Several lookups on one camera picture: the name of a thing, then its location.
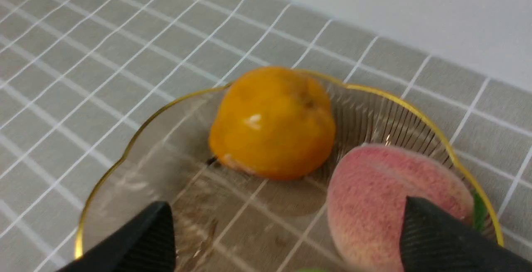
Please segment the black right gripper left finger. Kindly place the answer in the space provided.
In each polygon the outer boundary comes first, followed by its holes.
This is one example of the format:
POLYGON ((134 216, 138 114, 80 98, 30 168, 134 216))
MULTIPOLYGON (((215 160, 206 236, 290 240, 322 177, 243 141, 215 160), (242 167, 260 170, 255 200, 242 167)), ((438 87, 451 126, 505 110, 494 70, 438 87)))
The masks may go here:
POLYGON ((177 266, 169 203, 155 201, 60 272, 173 272, 177 266))

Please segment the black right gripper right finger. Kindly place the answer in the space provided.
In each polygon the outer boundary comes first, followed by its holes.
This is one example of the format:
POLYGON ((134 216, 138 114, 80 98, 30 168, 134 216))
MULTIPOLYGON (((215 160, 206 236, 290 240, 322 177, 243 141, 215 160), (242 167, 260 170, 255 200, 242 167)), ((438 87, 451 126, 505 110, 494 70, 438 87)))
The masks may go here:
POLYGON ((530 272, 531 262, 431 201, 406 198, 399 241, 406 272, 530 272))

